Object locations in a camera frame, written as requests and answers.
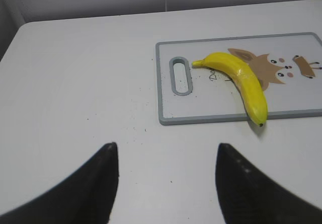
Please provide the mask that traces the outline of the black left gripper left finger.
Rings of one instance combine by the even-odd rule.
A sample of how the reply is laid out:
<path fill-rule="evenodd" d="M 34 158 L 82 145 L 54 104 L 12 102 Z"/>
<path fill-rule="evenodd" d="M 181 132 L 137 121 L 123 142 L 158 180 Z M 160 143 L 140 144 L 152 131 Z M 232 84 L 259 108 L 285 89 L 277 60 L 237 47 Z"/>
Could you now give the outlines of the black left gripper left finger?
<path fill-rule="evenodd" d="M 1 223 L 108 223 L 119 183 L 117 144 L 103 145 L 61 183 L 1 215 Z"/>

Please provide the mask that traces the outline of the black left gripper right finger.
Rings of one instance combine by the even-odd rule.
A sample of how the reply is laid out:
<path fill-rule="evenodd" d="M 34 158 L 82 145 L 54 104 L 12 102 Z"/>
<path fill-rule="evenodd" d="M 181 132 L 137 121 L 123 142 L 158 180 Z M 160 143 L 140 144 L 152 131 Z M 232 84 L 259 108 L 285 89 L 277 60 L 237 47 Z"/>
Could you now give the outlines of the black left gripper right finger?
<path fill-rule="evenodd" d="M 321 223 L 321 209 L 269 178 L 229 143 L 217 149 L 215 184 L 226 223 Z"/>

